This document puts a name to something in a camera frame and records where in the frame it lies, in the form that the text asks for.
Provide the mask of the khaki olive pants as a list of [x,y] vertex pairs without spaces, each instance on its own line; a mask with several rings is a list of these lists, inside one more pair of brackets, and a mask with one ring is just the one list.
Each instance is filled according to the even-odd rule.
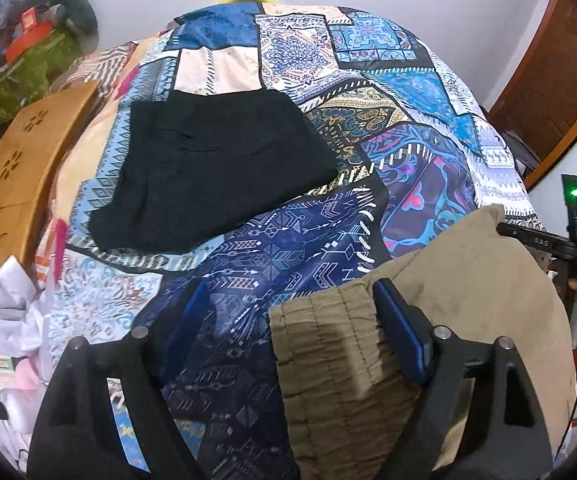
[[270,311],[305,479],[540,479],[576,396],[565,309],[478,209],[425,248]]

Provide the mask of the white papers pile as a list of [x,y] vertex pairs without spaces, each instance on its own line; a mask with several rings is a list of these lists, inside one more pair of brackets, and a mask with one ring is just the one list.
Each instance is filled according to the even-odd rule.
[[0,264],[0,452],[24,471],[51,376],[54,283],[40,287],[13,256]]

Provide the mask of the brown wooden door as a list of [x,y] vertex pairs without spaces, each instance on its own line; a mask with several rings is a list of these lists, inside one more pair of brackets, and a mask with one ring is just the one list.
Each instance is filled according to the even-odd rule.
[[519,134],[540,163],[538,184],[577,140],[577,0],[549,0],[515,73],[489,113],[497,130]]

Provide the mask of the blue patchwork bedspread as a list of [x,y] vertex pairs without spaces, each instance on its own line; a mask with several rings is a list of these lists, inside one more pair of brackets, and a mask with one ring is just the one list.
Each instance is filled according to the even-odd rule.
[[492,204],[539,219],[471,89],[412,32],[343,6],[238,2],[82,60],[104,100],[56,181],[49,341],[203,318],[162,394],[210,479],[300,479],[270,310],[362,278]]

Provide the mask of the wooden lap desk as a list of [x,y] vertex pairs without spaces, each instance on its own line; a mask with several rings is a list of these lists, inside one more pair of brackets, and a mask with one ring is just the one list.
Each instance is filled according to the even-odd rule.
[[16,115],[0,141],[0,265],[34,260],[58,163],[98,99],[96,80],[74,84]]

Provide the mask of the black folded pants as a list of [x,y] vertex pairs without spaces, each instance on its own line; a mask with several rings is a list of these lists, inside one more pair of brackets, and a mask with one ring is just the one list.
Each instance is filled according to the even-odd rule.
[[129,151],[89,231],[108,252],[190,252],[336,177],[334,152],[283,92],[130,107]]

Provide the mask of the green laundry basket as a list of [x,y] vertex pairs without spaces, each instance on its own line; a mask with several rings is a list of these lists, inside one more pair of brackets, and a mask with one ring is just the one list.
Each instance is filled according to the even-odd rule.
[[24,106],[41,100],[80,55],[75,36],[57,29],[0,70],[0,126]]

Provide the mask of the orange patterned blanket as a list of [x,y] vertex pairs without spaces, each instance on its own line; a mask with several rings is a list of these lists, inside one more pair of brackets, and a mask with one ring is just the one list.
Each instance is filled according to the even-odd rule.
[[60,85],[65,90],[77,82],[96,81],[100,96],[94,100],[90,116],[83,119],[83,125],[75,133],[75,141],[58,163],[50,188],[46,215],[41,222],[41,237],[30,271],[40,287],[46,286],[51,274],[50,266],[56,258],[57,246],[63,243],[80,184],[92,178],[98,168],[119,100],[128,92],[147,50],[156,40],[151,36],[94,52],[78,61]]

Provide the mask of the orange box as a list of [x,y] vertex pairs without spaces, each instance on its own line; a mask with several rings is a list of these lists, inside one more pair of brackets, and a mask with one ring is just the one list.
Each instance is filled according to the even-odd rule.
[[28,28],[11,42],[8,50],[5,52],[6,62],[12,64],[16,58],[19,58],[25,51],[43,39],[46,39],[51,32],[53,32],[53,25],[50,22],[38,23],[35,24],[33,28]]

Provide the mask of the grey plush pillow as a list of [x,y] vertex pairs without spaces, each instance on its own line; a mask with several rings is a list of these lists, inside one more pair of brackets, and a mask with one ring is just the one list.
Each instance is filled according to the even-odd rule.
[[20,10],[49,9],[52,6],[58,6],[58,24],[72,24],[79,35],[92,37],[98,34],[98,19],[89,0],[23,0]]

